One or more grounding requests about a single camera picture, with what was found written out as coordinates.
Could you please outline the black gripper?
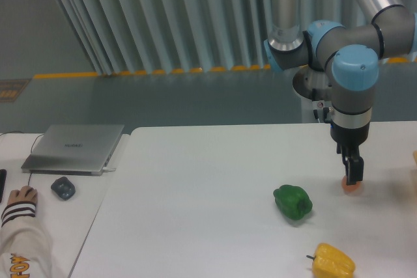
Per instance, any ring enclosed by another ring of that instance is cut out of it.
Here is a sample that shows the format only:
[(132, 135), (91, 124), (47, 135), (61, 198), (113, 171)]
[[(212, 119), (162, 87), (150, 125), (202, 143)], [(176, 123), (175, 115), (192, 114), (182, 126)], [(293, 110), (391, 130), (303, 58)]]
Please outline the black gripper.
[(336, 142), (336, 153), (341, 154), (345, 167), (346, 184), (357, 184), (363, 180), (364, 160), (361, 156), (346, 158), (345, 155), (359, 154), (359, 146), (368, 137), (369, 123), (361, 128), (344, 128), (334, 122), (330, 124), (331, 138)]

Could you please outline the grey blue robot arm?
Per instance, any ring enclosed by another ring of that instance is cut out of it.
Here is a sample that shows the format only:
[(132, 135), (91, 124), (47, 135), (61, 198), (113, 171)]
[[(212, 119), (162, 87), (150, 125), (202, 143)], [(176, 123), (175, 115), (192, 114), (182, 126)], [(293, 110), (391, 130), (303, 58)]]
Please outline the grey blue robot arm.
[(367, 139), (381, 59), (416, 51), (416, 15), (401, 0), (357, 0), (368, 24), (353, 29), (328, 20), (300, 28), (300, 0), (271, 0), (272, 30), (264, 42), (270, 66), (282, 71), (307, 66), (330, 84), (330, 125), (345, 183), (361, 182), (359, 147)]

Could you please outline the cream sleeved forearm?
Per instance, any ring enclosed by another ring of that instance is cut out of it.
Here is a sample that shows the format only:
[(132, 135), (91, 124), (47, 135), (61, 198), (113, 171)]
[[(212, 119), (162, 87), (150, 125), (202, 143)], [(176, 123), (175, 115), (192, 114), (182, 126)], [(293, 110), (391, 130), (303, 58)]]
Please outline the cream sleeved forearm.
[(51, 277), (51, 246), (36, 204), (20, 201), (1, 215), (1, 277)]

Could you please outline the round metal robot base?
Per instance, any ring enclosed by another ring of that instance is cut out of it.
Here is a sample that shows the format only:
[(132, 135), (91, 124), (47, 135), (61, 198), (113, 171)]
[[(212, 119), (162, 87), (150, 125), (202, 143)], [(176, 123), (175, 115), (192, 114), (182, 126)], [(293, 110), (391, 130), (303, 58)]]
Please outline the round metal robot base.
[(293, 78), (295, 92), (311, 101), (330, 101), (332, 86), (323, 71), (317, 71), (309, 66), (302, 67)]

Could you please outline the person's hand on mouse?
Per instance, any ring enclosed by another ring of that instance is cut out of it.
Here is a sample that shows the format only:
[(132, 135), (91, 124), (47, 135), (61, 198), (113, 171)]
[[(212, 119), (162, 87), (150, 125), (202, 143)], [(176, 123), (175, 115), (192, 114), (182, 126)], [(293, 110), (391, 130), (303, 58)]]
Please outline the person's hand on mouse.
[(38, 203), (38, 191), (31, 186), (23, 186), (21, 189), (14, 189), (10, 192), (7, 205), (19, 202)]

